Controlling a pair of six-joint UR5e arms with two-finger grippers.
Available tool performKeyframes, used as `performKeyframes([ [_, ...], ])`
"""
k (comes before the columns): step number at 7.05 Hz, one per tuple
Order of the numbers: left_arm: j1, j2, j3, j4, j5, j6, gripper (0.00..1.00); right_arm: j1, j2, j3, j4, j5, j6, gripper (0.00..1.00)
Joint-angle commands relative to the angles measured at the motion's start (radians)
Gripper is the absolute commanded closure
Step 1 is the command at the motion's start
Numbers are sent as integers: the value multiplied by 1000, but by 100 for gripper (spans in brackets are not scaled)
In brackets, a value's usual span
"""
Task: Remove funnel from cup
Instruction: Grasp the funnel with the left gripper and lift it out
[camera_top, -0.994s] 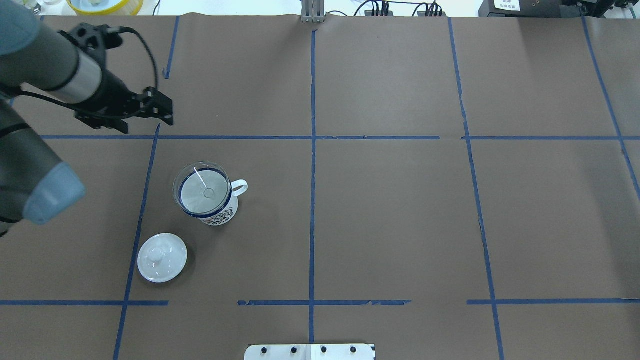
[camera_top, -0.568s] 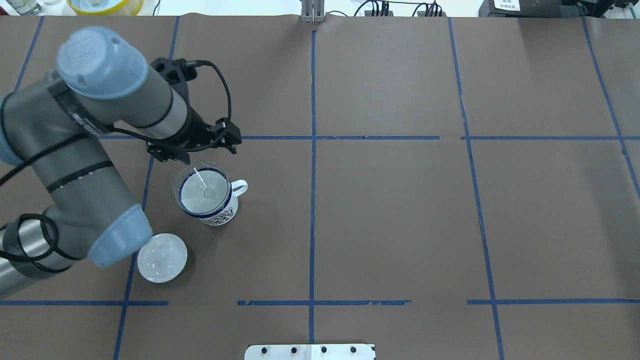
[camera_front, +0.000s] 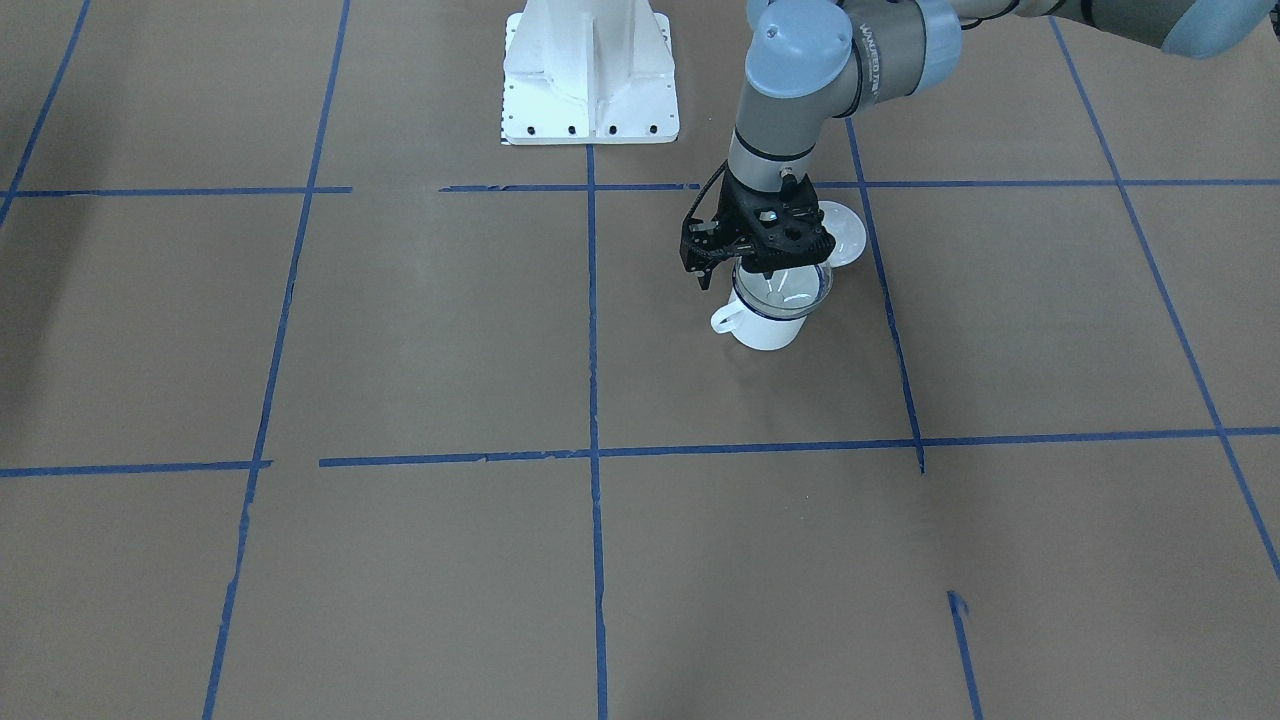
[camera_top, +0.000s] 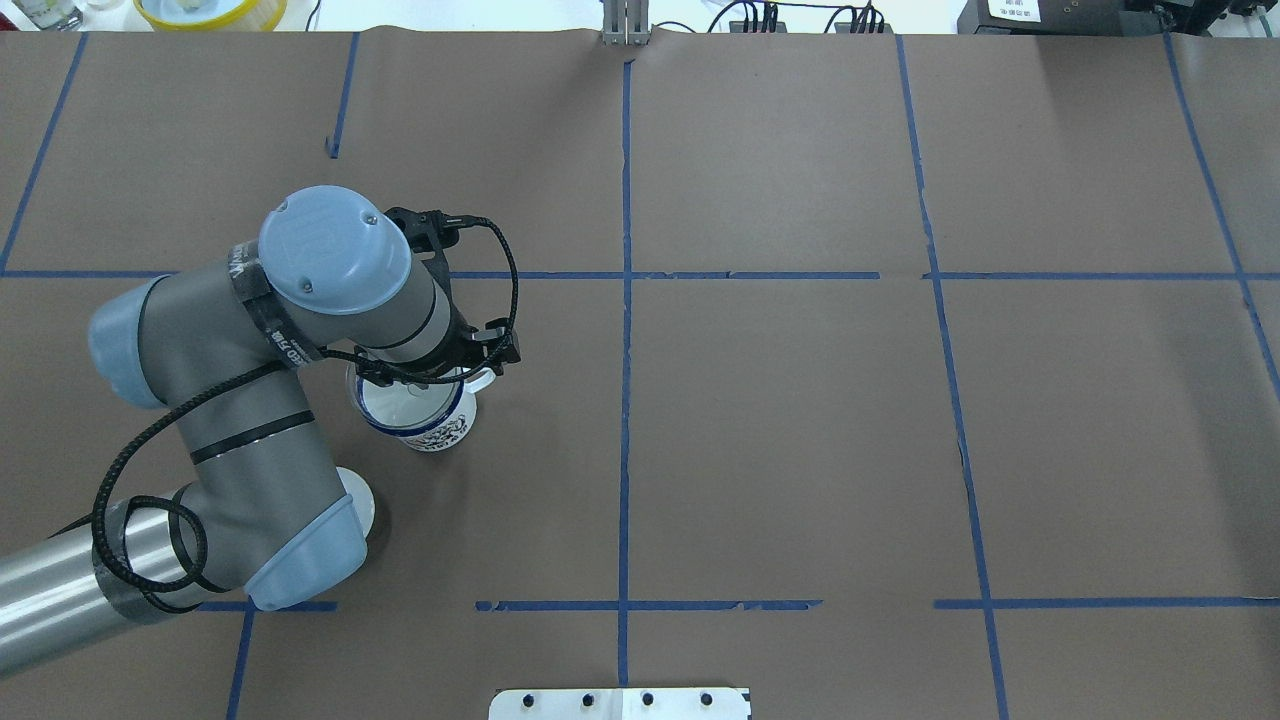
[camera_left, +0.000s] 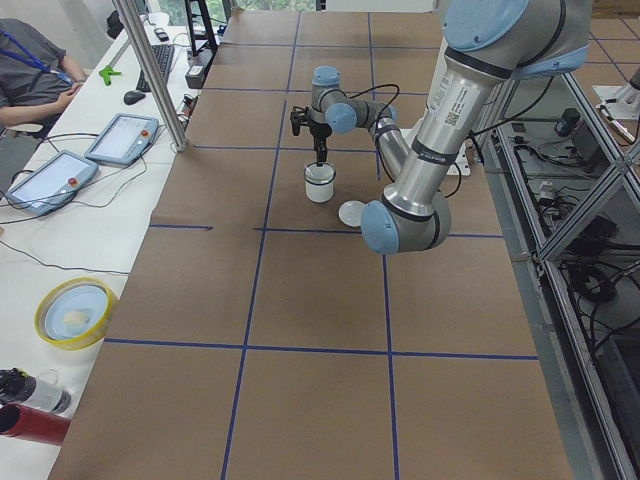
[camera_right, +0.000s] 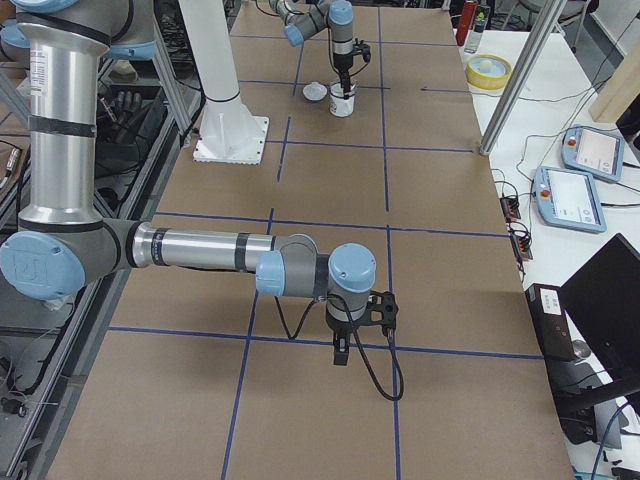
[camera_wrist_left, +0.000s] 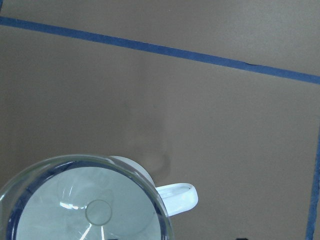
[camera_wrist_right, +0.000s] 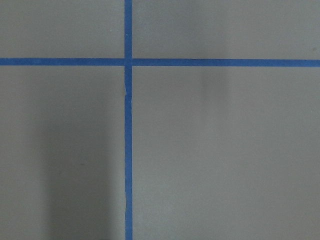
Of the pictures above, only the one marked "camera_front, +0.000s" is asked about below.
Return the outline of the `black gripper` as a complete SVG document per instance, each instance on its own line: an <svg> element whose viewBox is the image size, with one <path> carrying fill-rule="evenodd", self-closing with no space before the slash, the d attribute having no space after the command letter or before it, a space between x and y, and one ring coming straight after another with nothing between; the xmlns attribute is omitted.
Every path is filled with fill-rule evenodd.
<svg viewBox="0 0 1280 720"><path fill-rule="evenodd" d="M785 176L778 191L759 191L728 173L722 181L716 219L685 217L680 237L680 259L686 273L694 274L699 288L708 291L721 254L742 258L750 252L748 217L763 208L801 200L801 183Z"/></svg>

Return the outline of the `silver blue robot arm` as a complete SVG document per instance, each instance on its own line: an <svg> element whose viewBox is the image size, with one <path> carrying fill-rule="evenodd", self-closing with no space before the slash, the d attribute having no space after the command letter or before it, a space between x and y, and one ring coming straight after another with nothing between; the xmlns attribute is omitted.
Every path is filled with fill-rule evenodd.
<svg viewBox="0 0 1280 720"><path fill-rule="evenodd" d="M685 217L680 260L703 290L724 263L769 275L827 261L837 242L808 174L824 123L940 85L984 23L1052 17L1206 59L1275 13L1272 1L751 1L716 214Z"/></svg>

